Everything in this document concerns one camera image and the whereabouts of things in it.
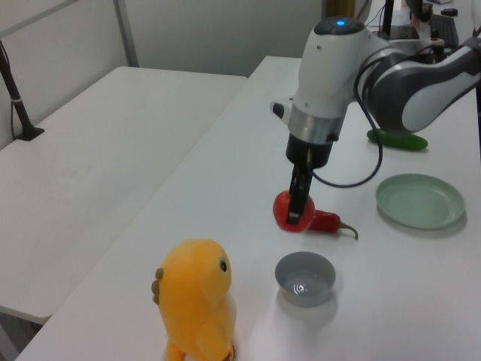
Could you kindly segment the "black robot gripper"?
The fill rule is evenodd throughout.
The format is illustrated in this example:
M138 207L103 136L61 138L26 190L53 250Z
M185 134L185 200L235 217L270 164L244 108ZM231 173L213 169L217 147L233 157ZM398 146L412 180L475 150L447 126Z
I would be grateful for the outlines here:
M301 215L304 213L305 204L310 195L310 186L313 179L313 171L307 167L310 164L312 169L324 167L329 159L332 144L311 144L290 135L286 157L294 164L292 179L289 186L289 207L287 223L298 225Z

